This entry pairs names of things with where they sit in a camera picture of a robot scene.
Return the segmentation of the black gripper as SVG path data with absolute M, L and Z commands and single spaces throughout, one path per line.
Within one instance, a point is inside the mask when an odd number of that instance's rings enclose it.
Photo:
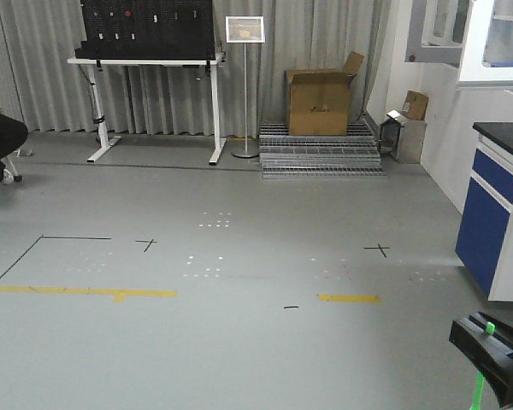
M 513 323 L 478 312 L 452 322 L 449 341 L 484 376 L 500 408 L 513 408 Z

